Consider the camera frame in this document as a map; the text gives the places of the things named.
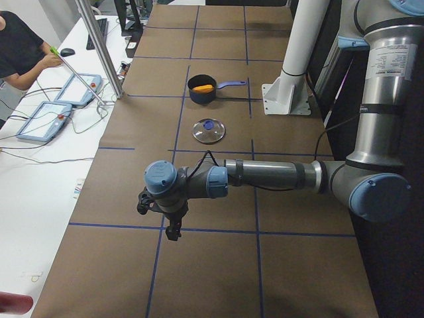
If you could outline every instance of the blue joint cap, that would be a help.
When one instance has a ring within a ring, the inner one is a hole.
[[[400,12],[413,17],[424,16],[423,0],[389,0],[390,3]]]
[[[144,182],[152,195],[167,192],[177,179],[177,170],[168,161],[161,160],[151,163],[144,171]]]
[[[398,174],[376,174],[358,184],[349,197],[353,213],[371,222],[386,222],[405,212],[411,186]]]
[[[228,174],[226,167],[214,166],[206,178],[206,192],[211,199],[226,197],[228,194]]]
[[[363,38],[347,38],[345,36],[338,36],[339,48],[342,50],[367,50],[369,49],[368,43]]]

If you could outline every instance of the red object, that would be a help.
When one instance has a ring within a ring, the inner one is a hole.
[[[23,315],[32,308],[32,305],[34,300],[31,296],[0,291],[0,313]]]

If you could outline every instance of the tablet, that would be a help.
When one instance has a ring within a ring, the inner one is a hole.
[[[56,101],[43,101],[19,129],[19,139],[48,142],[64,126],[72,113],[72,105]]]
[[[85,83],[97,93],[101,86],[101,76],[94,74],[78,74],[81,76]],[[61,103],[69,103],[75,107],[86,106],[94,98],[93,93],[80,81],[79,78],[72,74],[68,81],[65,83],[59,94],[54,101]]]

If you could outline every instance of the computer mouse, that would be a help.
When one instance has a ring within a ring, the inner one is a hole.
[[[74,55],[75,51],[72,50],[71,48],[64,48],[60,51],[60,56],[62,57],[66,57],[66,56],[70,56],[70,55]]]

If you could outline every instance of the person's hand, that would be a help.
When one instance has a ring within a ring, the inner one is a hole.
[[[54,68],[62,64],[62,60],[53,53],[47,54],[39,63],[43,68]]]

